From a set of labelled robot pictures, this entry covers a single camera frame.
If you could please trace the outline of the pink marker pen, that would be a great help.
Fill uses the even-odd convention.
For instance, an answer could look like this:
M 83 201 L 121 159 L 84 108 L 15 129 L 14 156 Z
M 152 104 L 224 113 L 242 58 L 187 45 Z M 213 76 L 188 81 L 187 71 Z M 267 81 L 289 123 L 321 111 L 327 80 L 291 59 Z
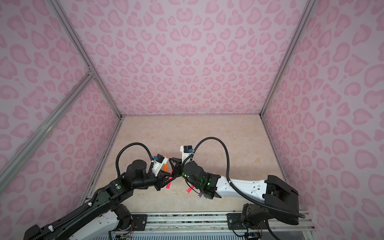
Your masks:
M 190 193 L 193 189 L 194 189 L 193 186 L 189 187 L 189 188 L 186 190 L 186 193 Z
M 169 189 L 170 188 L 170 186 L 171 186 L 171 180 L 172 180 L 173 178 L 172 177 L 169 177 L 169 182 L 168 182 L 168 184 L 167 184 L 167 186 L 166 186 L 166 189 Z

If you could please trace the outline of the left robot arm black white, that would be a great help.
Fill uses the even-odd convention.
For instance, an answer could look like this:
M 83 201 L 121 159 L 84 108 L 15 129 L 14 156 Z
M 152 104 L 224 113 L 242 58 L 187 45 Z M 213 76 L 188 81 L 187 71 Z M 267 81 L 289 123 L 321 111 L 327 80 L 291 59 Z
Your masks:
M 73 234 L 100 217 L 102 214 L 112 212 L 116 216 L 117 226 L 113 230 L 131 230 L 134 220 L 129 210 L 122 202 L 130 198 L 134 190 L 145 190 L 155 187 L 161 190 L 174 178 L 180 176 L 182 160 L 171 158 L 173 172 L 160 170 L 155 175 L 152 170 L 157 163 L 151 161 L 150 171 L 146 172 L 147 163 L 143 160 L 135 160 L 128 165 L 125 173 L 111 181 L 105 187 L 96 190 L 92 198 L 70 212 L 66 216 L 47 224 L 43 227 L 34 225 L 26 230 L 25 240 L 68 240 Z

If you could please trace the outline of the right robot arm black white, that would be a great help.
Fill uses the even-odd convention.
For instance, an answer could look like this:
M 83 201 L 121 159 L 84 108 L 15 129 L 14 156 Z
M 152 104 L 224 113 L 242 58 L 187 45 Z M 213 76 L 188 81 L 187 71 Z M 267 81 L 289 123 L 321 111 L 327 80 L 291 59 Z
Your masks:
M 269 175 L 266 180 L 232 180 L 228 176 L 208 173 L 196 162 L 171 158 L 172 174 L 183 177 L 207 198 L 241 198 L 248 201 L 243 206 L 241 221 L 257 225 L 262 221 L 276 219 L 284 224 L 297 226 L 305 216 L 299 210 L 299 194 L 296 189 Z

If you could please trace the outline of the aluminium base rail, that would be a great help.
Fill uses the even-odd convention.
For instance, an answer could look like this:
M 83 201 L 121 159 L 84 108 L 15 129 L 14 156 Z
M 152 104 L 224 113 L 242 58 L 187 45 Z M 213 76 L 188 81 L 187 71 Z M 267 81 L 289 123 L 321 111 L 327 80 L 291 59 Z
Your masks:
M 317 240 L 313 222 L 306 218 L 296 226 L 270 220 L 246 227 L 240 212 L 134 213 L 133 223 L 118 230 L 118 217 L 107 212 L 70 236 L 71 240 Z

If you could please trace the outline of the aluminium diagonal frame bar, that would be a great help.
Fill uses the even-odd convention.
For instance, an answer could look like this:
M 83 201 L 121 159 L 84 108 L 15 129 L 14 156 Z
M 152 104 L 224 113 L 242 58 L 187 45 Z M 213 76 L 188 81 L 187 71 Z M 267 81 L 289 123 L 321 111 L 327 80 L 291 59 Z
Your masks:
M 5 166 L 1 172 L 1 193 L 9 186 L 12 180 L 22 170 L 31 155 L 37 150 L 38 147 L 45 141 L 48 135 L 72 107 L 72 105 L 81 96 L 83 91 L 92 82 L 95 72 L 90 71 L 86 74 L 81 82 L 63 99 L 58 107 L 52 114 L 43 122 L 43 124 L 35 131 L 22 148 L 13 156 L 10 162 Z

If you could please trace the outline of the aluminium corner frame post left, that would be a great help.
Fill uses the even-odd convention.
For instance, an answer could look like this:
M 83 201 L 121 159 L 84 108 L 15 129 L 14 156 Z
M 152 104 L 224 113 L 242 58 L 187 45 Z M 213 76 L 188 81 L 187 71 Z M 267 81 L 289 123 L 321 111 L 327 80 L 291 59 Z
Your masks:
M 58 18 L 58 21 L 64 28 L 65 32 L 67 33 L 68 37 L 70 38 L 72 44 L 74 45 L 75 49 L 77 50 L 78 54 L 80 55 L 87 68 L 92 74 L 95 75 L 96 83 L 100 88 L 102 94 L 106 98 L 107 103 L 110 105 L 117 118 L 121 120 L 123 118 L 123 115 L 119 111 L 117 104 L 113 100 L 112 95 L 108 91 L 107 86 L 103 82 L 103 79 L 101 78 L 99 72 L 96 70 L 95 64 L 92 62 L 90 55 L 88 54 L 83 42 L 81 41 L 79 35 L 76 33 L 75 29 L 73 28 L 73 25 L 71 24 L 71 21 L 67 16 L 66 12 L 64 11 L 60 1 L 48 0 L 47 3 L 50 5 L 51 9 L 53 10 L 53 13 Z

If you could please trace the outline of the aluminium corner frame post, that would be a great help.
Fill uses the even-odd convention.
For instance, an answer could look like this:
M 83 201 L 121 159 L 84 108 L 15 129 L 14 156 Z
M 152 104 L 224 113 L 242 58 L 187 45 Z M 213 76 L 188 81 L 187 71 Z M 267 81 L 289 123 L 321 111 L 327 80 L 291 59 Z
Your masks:
M 100 88 L 102 94 L 106 98 L 107 103 L 110 105 L 117 118 L 121 120 L 123 118 L 123 115 L 119 111 L 117 104 L 113 100 L 112 95 L 108 91 L 107 86 L 103 82 L 103 79 L 101 78 L 99 72 L 96 70 L 95 64 L 92 62 L 90 55 L 88 54 L 83 42 L 81 41 L 79 35 L 76 33 L 75 29 L 73 28 L 73 25 L 71 24 L 71 21 L 67 16 L 66 12 L 64 11 L 60 1 L 48 0 L 47 3 L 50 5 L 51 9 L 53 10 L 53 13 L 58 18 L 58 21 L 64 28 L 65 32 L 67 33 L 68 37 L 70 38 L 72 44 L 74 45 L 75 49 L 77 50 L 78 54 L 80 55 L 87 68 L 92 74 L 95 75 L 96 83 Z
M 305 31 L 305 28 L 307 27 L 312 15 L 313 15 L 313 12 L 316 10 L 318 2 L 319 1 L 316 1 L 316 0 L 310 0 L 310 1 L 307 1 L 306 5 L 305 5 L 304 11 L 303 11 L 301 17 L 299 18 L 298 25 L 297 25 L 295 31 L 293 32 L 291 40 L 289 41 L 289 45 L 286 49 L 284 57 L 281 61 L 281 64 L 280 64 L 278 71 L 275 75 L 275 78 L 272 82 L 271 88 L 267 94 L 266 101 L 265 101 L 265 103 L 262 107 L 262 110 L 260 112 L 260 118 L 261 119 L 263 119 L 264 116 L 266 115 L 267 109 L 270 105 L 270 102 L 271 102 L 272 97 L 276 91 L 276 88 L 277 88 L 280 80 L 282 79 L 283 73 L 285 72 L 285 70 L 286 70 L 286 68 L 290 62 L 290 59 L 292 58 L 292 55 L 295 52 L 295 49 L 296 49 L 296 47 L 300 41 L 300 38 L 302 37 L 302 35 Z

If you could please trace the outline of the aluminium corner frame post right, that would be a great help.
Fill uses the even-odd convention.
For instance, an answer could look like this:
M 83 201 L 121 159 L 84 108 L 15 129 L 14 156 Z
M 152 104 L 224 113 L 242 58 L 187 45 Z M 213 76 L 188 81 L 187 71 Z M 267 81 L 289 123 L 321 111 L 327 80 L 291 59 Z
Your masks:
M 305 31 L 305 28 L 307 27 L 312 15 L 313 15 L 313 12 L 316 10 L 318 2 L 319 1 L 316 1 L 316 0 L 310 0 L 310 1 L 307 1 L 306 5 L 305 5 L 304 11 L 303 11 L 301 17 L 299 18 L 298 25 L 297 25 L 295 31 L 293 32 L 291 40 L 289 41 L 289 45 L 286 49 L 284 57 L 281 61 L 281 64 L 280 64 L 278 71 L 275 75 L 275 78 L 272 82 L 271 88 L 267 94 L 266 101 L 265 101 L 265 103 L 262 107 L 262 110 L 260 112 L 260 118 L 261 119 L 263 119 L 264 116 L 266 115 L 267 109 L 270 105 L 270 102 L 271 102 L 272 97 L 276 91 L 276 88 L 277 88 L 280 80 L 282 79 L 283 73 L 285 72 L 285 70 L 286 70 L 286 68 L 290 62 L 290 59 L 292 58 L 292 55 L 295 52 L 295 49 L 296 49 L 296 47 L 300 41 L 300 38 L 302 37 L 302 35 Z

